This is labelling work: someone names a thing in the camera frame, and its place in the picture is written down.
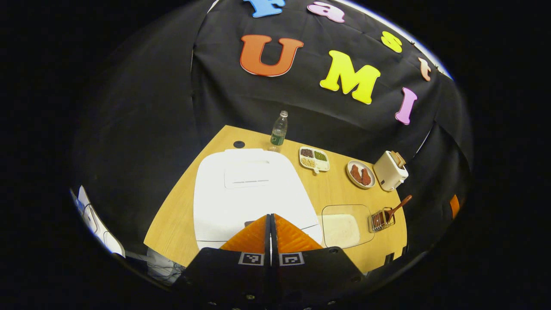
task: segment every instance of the utensil holder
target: utensil holder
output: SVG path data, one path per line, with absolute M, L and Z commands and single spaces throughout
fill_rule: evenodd
M 370 232 L 379 232 L 383 229 L 389 228 L 390 226 L 396 224 L 396 219 L 394 218 L 394 214 L 388 219 L 385 218 L 384 211 L 390 211 L 392 208 L 390 207 L 384 207 L 382 210 L 375 212 L 371 216 L 371 219 L 369 221 L 369 231 Z

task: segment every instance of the toaster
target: toaster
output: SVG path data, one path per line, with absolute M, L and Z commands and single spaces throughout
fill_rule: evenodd
M 381 158 L 373 165 L 373 172 L 377 176 L 382 189 L 386 191 L 396 189 L 409 176 L 405 167 L 402 169 L 398 168 L 398 165 L 390 155 L 390 151 L 385 151 Z

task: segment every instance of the black circle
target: black circle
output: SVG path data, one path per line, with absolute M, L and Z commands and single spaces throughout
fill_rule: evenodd
M 245 146 L 245 143 L 243 141 L 235 141 L 234 142 L 234 147 L 236 147 L 236 148 L 243 148 L 243 146 Z

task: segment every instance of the table surface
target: table surface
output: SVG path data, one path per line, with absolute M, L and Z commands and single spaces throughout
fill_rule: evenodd
M 275 146 L 270 143 L 269 135 L 226 125 L 174 185 L 149 226 L 145 245 L 180 265 L 189 265 L 199 253 L 193 227 L 193 193 L 197 169 L 206 156 L 235 148 L 235 141 L 243 141 L 245 148 L 261 148 L 285 155 L 295 167 L 320 223 L 322 210 L 329 205 L 365 205 L 374 214 L 384 207 L 395 207 L 400 203 L 396 191 L 384 191 L 379 182 L 375 182 L 369 189 L 355 186 L 345 171 L 348 162 L 354 158 L 322 149 L 327 154 L 330 169 L 315 175 L 311 169 L 299 163 L 299 148 L 308 145 L 285 140 L 281 146 Z M 363 163 L 373 169 L 373 164 Z M 361 272 L 383 266 L 388 254 L 394 253 L 394 259 L 402 255 L 402 248 L 407 244 L 406 219 L 402 208 L 395 212 L 395 219 L 395 225 L 377 232 L 371 241 L 344 249 Z

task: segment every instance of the bottle label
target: bottle label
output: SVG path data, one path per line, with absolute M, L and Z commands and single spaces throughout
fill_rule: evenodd
M 272 134 L 272 138 L 270 139 L 270 142 L 273 145 L 282 145 L 283 140 L 285 140 L 285 136 L 282 137 L 282 136 L 276 136 L 276 135 Z

